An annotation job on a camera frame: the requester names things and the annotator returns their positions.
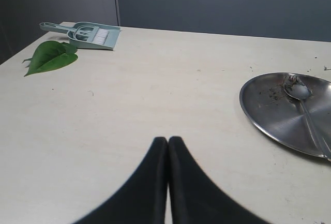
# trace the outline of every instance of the dustpan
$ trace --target dustpan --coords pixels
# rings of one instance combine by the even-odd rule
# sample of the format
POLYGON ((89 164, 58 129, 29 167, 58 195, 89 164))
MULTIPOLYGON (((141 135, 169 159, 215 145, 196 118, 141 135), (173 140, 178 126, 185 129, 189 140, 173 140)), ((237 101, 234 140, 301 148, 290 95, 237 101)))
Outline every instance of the dustpan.
POLYGON ((44 31, 66 33, 70 44, 83 49, 113 50, 121 30, 118 26, 93 22, 77 22, 73 27, 42 22, 39 26, 44 31))

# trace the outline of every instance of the black object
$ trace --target black object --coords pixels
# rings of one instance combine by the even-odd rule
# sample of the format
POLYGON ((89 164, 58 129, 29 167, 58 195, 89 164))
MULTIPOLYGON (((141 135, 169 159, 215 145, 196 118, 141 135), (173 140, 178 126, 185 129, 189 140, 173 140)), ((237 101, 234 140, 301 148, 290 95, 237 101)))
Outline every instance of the black object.
POLYGON ((163 224, 169 182, 174 224, 267 224, 201 170, 181 137, 157 137, 129 180, 75 224, 163 224))
POLYGON ((167 200, 168 143, 158 137, 129 180, 76 224, 162 224, 167 200))
POLYGON ((266 224, 223 193, 201 170, 181 137, 169 140, 174 224, 266 224))

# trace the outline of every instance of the dustpan handle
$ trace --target dustpan handle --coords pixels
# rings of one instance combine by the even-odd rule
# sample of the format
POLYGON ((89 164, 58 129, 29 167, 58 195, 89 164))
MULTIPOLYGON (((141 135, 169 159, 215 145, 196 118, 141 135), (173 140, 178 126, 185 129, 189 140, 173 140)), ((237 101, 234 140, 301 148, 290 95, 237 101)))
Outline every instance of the dustpan handle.
POLYGON ((39 24, 40 28, 44 31, 51 31, 57 33, 66 34, 69 31, 76 31, 76 28, 69 27, 69 26, 61 26, 50 22, 42 22, 39 24))

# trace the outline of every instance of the green leaf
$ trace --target green leaf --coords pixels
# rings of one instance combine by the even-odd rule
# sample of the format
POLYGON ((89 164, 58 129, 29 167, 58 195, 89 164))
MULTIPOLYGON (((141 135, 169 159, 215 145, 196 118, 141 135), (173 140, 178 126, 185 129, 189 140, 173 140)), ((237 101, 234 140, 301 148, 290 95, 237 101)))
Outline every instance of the green leaf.
POLYGON ((24 62, 26 62, 26 61, 31 61, 31 60, 32 60, 32 58, 27 58, 27 59, 23 60, 22 63, 24 63, 24 62))
POLYGON ((37 47, 25 76, 60 69, 77 58, 75 54, 67 54, 63 44, 53 40, 45 41, 37 47))
POLYGON ((75 54, 77 52, 77 47, 75 47, 74 45, 69 44, 69 43, 65 43, 65 42, 62 42, 61 44, 66 49, 66 53, 68 53, 68 54, 70 54, 70 53, 75 54))

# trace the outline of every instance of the gray wall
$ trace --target gray wall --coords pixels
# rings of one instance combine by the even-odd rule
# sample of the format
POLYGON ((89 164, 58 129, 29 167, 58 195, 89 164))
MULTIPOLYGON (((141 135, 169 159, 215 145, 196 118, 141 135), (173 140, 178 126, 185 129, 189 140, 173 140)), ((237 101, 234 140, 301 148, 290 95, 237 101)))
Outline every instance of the gray wall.
POLYGON ((331 41, 331 0, 118 0, 121 25, 331 41))
MULTIPOLYGON (((45 33, 40 22, 63 21, 117 25, 116 0, 0 0, 0 23, 12 55, 45 33)), ((0 55, 8 57, 2 49, 0 55)))

